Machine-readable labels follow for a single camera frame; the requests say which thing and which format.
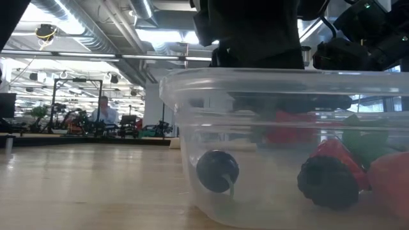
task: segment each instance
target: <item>clear plastic container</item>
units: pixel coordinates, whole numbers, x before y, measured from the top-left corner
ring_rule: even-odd
[[[160,91],[176,113],[190,193],[211,219],[409,229],[409,113],[391,109],[409,96],[409,75],[204,68],[167,76]],[[379,100],[390,112],[350,111]]]

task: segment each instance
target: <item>person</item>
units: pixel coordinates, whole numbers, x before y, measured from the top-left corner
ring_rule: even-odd
[[[98,116],[98,109],[95,109],[91,115],[91,121],[96,121]],[[100,99],[100,121],[104,121],[106,125],[114,125],[118,122],[118,112],[108,105],[108,98],[101,96]]]

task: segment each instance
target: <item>wooden table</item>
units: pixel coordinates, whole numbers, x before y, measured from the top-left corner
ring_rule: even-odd
[[[13,152],[0,164],[1,229],[231,229],[190,204],[178,150],[82,144]]]

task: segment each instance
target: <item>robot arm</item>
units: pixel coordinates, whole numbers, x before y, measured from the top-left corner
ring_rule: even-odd
[[[244,0],[190,0],[199,11],[194,22],[200,44],[220,43],[212,66],[292,69],[304,68],[297,19],[318,18],[328,3],[276,0],[271,8]]]
[[[409,53],[409,0],[387,12],[377,0],[359,0],[334,22],[345,37],[318,45],[314,67],[323,70],[384,71]]]

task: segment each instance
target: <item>metal frame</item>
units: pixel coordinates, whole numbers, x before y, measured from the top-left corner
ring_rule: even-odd
[[[117,62],[120,59],[140,59],[157,61],[212,61],[211,57],[189,57],[189,56],[161,56],[148,54],[95,54],[86,52],[56,52],[37,50],[8,50],[0,53],[5,58],[34,58],[37,59],[62,59],[79,61],[108,61]]]
[[[100,120],[100,109],[101,109],[101,108],[100,108],[100,107],[101,107],[100,102],[101,102],[101,96],[102,96],[102,84],[103,84],[103,81],[102,81],[102,80],[88,80],[88,79],[81,79],[81,80],[83,80],[83,81],[91,81],[91,82],[99,82],[99,83],[100,83],[99,96],[98,96],[98,112],[97,112],[97,115],[96,115],[96,120],[99,121],[99,120]],[[51,101],[51,115],[50,115],[50,121],[49,121],[49,124],[48,124],[48,133],[49,133],[49,134],[52,134],[52,127],[54,127],[54,124],[53,124],[53,119],[54,119],[54,104],[56,103],[56,93],[57,93],[57,90],[59,89],[59,88],[57,87],[57,83],[58,83],[59,81],[65,81],[65,82],[67,82],[67,81],[72,81],[72,82],[75,82],[76,79],[54,79],[54,88],[53,88],[53,90],[52,90],[52,101]]]

